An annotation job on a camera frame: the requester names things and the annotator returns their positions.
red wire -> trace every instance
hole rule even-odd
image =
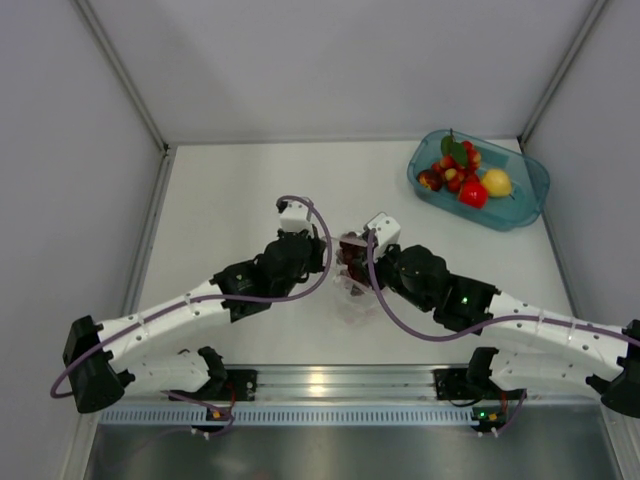
[[[500,394],[500,403],[502,404],[502,413],[507,413],[507,408],[509,408],[509,403],[507,402],[507,394],[504,392]]]
[[[229,405],[229,415],[231,415],[231,411],[233,410],[233,406],[236,404],[236,389],[233,388],[233,383],[227,383],[227,388],[231,390],[231,405]]]

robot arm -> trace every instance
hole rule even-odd
[[[176,345],[269,309],[272,299],[282,300],[310,274],[324,270],[326,242],[311,224],[309,208],[297,201],[277,206],[278,238],[254,259],[230,265],[186,294],[142,312],[100,322],[84,317],[72,324],[63,354],[67,367],[106,342],[69,374],[80,413],[115,403],[125,389],[131,395],[222,388],[226,371],[213,349],[176,354]]]
[[[423,246],[401,249],[400,227],[385,214],[365,226],[361,240],[369,239],[370,232],[375,232],[373,270],[381,288],[388,287],[421,311],[433,311],[434,320],[448,330],[477,329],[473,333],[487,347],[474,353],[469,382],[502,390],[539,388],[599,397],[619,413],[640,417],[640,348],[625,340],[640,339],[640,321],[626,329],[593,325],[452,274],[444,259]],[[361,258],[359,273],[372,283],[366,257]],[[525,348],[509,351],[514,343]]]

white table surface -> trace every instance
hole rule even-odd
[[[515,140],[495,143],[518,148]],[[296,194],[314,201],[334,236],[385,211],[400,222],[403,247],[420,243],[444,257],[451,272],[570,314],[542,219],[496,232],[424,203],[406,178],[417,146],[385,141],[179,147],[140,307],[182,294],[227,265],[261,253],[279,225],[276,199]],[[365,324],[348,325],[336,315],[334,292],[324,285],[308,298],[214,328],[186,346],[210,345],[227,364],[327,365],[466,363],[482,345],[477,336],[427,343],[402,332],[382,312]],[[414,328],[451,333],[430,314],[393,297],[391,306]]]

teal plastic basket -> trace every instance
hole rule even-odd
[[[442,158],[440,141],[448,134],[449,130],[430,133],[424,137],[413,154],[407,168],[407,177],[416,195],[436,207],[494,230],[508,231],[535,222],[544,208],[551,184],[547,169],[531,157],[464,133],[453,132],[456,141],[469,140],[482,155],[478,176],[482,177],[490,168],[503,169],[511,178],[513,198],[489,198],[483,208],[477,209],[459,202],[457,194],[449,192],[446,186],[434,192],[420,185],[418,174],[428,170],[434,162]]]

plastic container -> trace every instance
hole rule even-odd
[[[363,326],[376,318],[385,318],[380,301],[370,286],[354,280],[349,275],[348,265],[341,258],[341,243],[365,248],[366,242],[346,233],[331,238],[335,258],[331,267],[331,304],[334,316],[346,326]]]
[[[453,132],[456,141],[469,140],[482,155],[478,176],[482,177],[490,168],[501,168],[509,174],[513,184],[512,197],[490,198],[481,208],[473,208],[460,203],[457,194],[446,186],[438,192],[423,187],[418,182],[418,174],[431,168],[442,158],[440,141],[449,130],[437,130],[427,135],[413,154],[407,168],[407,177],[416,195],[425,202],[447,210],[454,215],[479,223],[494,230],[507,231],[515,227],[525,227],[536,221],[549,192],[549,172],[540,162],[520,153],[507,150],[492,143]]]

